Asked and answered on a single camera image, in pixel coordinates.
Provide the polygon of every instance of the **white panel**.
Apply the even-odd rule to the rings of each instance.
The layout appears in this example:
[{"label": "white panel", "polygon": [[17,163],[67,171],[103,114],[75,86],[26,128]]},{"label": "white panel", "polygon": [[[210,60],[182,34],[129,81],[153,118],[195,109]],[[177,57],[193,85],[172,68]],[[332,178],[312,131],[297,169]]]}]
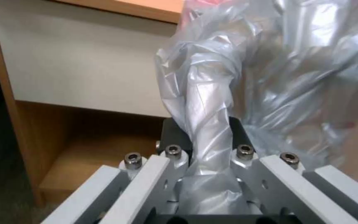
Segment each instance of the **white panel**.
[{"label": "white panel", "polygon": [[168,116],[154,69],[175,25],[41,0],[0,0],[17,100]]}]

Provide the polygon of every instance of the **clear plastic bag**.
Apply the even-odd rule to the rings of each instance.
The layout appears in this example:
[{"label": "clear plastic bag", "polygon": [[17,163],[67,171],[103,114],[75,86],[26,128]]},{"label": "clear plastic bag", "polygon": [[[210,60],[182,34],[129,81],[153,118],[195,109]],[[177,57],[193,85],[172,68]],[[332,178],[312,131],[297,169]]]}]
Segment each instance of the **clear plastic bag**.
[{"label": "clear plastic bag", "polygon": [[194,149],[178,213],[247,213],[229,116],[261,156],[339,163],[358,120],[358,1],[232,0],[197,16],[156,55],[162,101]]}]

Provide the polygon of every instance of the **wooden panel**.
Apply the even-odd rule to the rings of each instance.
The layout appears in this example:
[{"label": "wooden panel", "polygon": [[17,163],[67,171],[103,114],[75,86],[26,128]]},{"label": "wooden panel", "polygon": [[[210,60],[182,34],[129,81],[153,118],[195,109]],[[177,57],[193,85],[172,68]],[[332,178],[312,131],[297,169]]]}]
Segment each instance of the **wooden panel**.
[{"label": "wooden panel", "polygon": [[163,121],[92,110],[78,111],[76,116],[69,145],[40,184],[48,201],[56,202],[54,195],[67,195],[77,189],[101,165],[118,167],[129,152],[145,157],[155,153]]},{"label": "wooden panel", "polygon": [[41,0],[0,0],[16,100],[169,116],[154,56],[173,24]]},{"label": "wooden panel", "polygon": [[76,108],[20,101],[16,105],[32,155],[26,162],[37,174],[32,180],[40,184],[67,144]]},{"label": "wooden panel", "polygon": [[16,101],[14,100],[11,85],[9,82],[9,78],[7,75],[6,67],[4,58],[1,53],[0,48],[0,84],[2,88],[2,92],[4,93],[5,102],[8,108],[8,112],[10,115],[10,119],[13,124],[13,128],[16,134],[16,138],[19,144],[20,152],[23,157],[24,165],[27,170],[27,174],[29,175],[30,184],[34,193],[34,198],[37,204],[42,204],[43,199],[41,197],[41,193],[38,191],[37,185],[34,181],[34,178],[37,177],[37,172],[32,169],[32,166],[30,164],[30,159],[34,156],[31,153],[31,150],[29,150],[28,143],[26,141],[26,138],[24,136],[24,133],[22,132],[22,124],[19,117],[19,112],[17,110]]},{"label": "wooden panel", "polygon": [[183,0],[56,0],[78,6],[177,23]]}]

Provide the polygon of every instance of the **screw head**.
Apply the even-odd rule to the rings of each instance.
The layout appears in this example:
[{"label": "screw head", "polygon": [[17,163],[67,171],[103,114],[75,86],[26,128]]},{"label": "screw head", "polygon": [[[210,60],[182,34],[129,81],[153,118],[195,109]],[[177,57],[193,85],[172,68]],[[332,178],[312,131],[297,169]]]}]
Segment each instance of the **screw head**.
[{"label": "screw head", "polygon": [[180,159],[182,156],[182,148],[178,145],[169,145],[165,148],[165,156],[170,159]]},{"label": "screw head", "polygon": [[282,159],[285,163],[290,165],[290,167],[297,169],[299,165],[299,157],[290,152],[283,152],[280,154],[280,159]]},{"label": "screw head", "polygon": [[155,142],[155,149],[156,149],[156,150],[158,150],[158,149],[159,149],[159,143],[160,143],[160,141],[159,141],[159,140]]},{"label": "screw head", "polygon": [[124,157],[125,168],[130,170],[139,169],[142,167],[142,155],[137,152],[131,152]]},{"label": "screw head", "polygon": [[250,160],[253,158],[255,150],[252,146],[249,145],[239,145],[237,146],[236,155],[239,159]]}]

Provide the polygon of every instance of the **wooden shelf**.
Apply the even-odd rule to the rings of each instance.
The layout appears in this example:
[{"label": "wooden shelf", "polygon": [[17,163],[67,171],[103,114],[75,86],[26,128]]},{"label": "wooden shelf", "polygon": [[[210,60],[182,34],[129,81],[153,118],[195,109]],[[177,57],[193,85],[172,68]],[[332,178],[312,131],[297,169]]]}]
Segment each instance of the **wooden shelf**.
[{"label": "wooden shelf", "polygon": [[125,154],[155,153],[161,118],[81,109],[71,138],[39,185],[46,201],[59,203],[101,165],[118,167]]},{"label": "wooden shelf", "polygon": [[54,0],[57,2],[178,23],[183,0]]}]

